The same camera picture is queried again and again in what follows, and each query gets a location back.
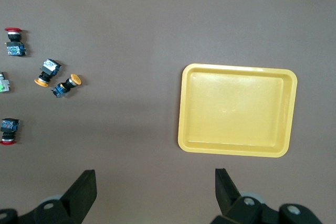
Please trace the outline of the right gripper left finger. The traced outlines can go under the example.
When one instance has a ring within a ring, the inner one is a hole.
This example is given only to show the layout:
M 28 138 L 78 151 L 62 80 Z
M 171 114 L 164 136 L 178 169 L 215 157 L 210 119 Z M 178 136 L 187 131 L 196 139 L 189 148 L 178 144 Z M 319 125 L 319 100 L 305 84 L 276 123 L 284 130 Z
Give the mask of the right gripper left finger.
M 19 223 L 82 223 L 97 197 L 96 173 L 85 170 L 60 199 L 41 203 Z

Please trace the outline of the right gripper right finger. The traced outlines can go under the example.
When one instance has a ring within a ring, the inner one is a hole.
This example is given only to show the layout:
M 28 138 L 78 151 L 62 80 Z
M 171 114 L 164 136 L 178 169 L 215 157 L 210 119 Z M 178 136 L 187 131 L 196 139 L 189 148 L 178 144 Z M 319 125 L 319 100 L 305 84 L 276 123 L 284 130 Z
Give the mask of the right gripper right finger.
M 215 194 L 221 215 L 212 223 L 278 223 L 279 213 L 256 193 L 240 192 L 226 169 L 215 170 Z

